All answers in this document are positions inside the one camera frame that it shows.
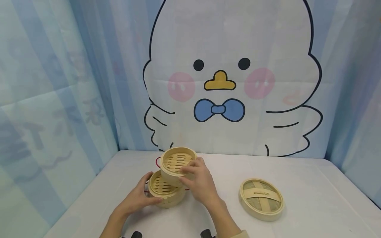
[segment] light blue curtain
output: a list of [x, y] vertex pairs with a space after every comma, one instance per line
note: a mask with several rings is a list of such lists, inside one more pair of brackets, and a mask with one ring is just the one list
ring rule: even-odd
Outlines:
[[344, 83], [327, 158], [381, 207], [381, 37], [368, 43]]
[[70, 3], [1, 0], [0, 19], [0, 237], [39, 238], [117, 143]]

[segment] bamboo steamer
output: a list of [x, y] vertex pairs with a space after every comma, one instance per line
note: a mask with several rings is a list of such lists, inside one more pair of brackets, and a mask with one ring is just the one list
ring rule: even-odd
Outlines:
[[179, 177], [192, 179], [193, 176], [181, 173], [179, 169], [196, 158], [196, 152], [187, 147], [174, 147], [164, 152], [160, 158], [160, 170], [164, 180], [172, 186], [181, 187]]
[[239, 200], [251, 216], [266, 222], [280, 218], [284, 200], [280, 191], [262, 179], [247, 179], [241, 184]]
[[179, 204], [185, 195], [184, 187], [174, 187], [169, 185], [162, 177], [160, 170], [156, 171], [148, 183], [150, 197], [163, 198], [163, 201], [157, 204], [161, 208], [171, 208]]

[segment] hand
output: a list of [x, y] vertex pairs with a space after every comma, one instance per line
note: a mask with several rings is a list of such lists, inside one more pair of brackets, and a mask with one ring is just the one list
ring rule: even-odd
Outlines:
[[115, 213], [128, 217], [132, 213], [141, 210], [146, 206], [158, 204], [163, 201], [162, 198], [148, 198], [144, 194], [144, 187], [146, 186], [146, 182], [151, 178], [152, 174], [152, 172], [149, 172], [140, 179], [136, 187], [115, 208]]
[[190, 188], [194, 198], [201, 202], [206, 208], [212, 203], [219, 202], [219, 198], [212, 175], [205, 165], [204, 159], [197, 157], [180, 169], [182, 173], [194, 174], [194, 180], [186, 177], [180, 177], [182, 184]]

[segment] woven bamboo lid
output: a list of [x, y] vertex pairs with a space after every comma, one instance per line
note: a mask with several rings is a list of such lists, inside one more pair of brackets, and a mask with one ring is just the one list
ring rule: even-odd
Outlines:
[[179, 170], [196, 158], [196, 152], [187, 147], [174, 147], [167, 150], [160, 158], [162, 176], [169, 184], [176, 187], [182, 186], [178, 178], [190, 175], [181, 173]]
[[241, 184], [240, 203], [251, 216], [263, 221], [279, 219], [284, 208], [280, 191], [262, 179], [247, 179]]
[[151, 197], [163, 198], [163, 202], [158, 204], [162, 208], [170, 208], [177, 205], [185, 195], [184, 187], [169, 185], [163, 179], [160, 170], [151, 176], [148, 183], [148, 191]]

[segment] white tablecloth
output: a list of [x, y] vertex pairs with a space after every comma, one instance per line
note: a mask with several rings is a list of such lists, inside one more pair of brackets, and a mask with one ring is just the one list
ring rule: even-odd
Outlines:
[[[160, 152], [118, 152], [45, 238], [98, 238], [113, 209], [138, 180], [157, 171]], [[381, 211], [332, 163], [322, 159], [200, 154], [219, 195], [241, 229], [251, 238], [375, 238], [381, 237]], [[251, 177], [265, 179], [283, 194], [285, 210], [275, 222], [248, 215], [238, 200], [239, 186]], [[129, 238], [197, 238], [215, 229], [206, 209], [190, 192], [171, 209], [145, 208], [128, 218]]]

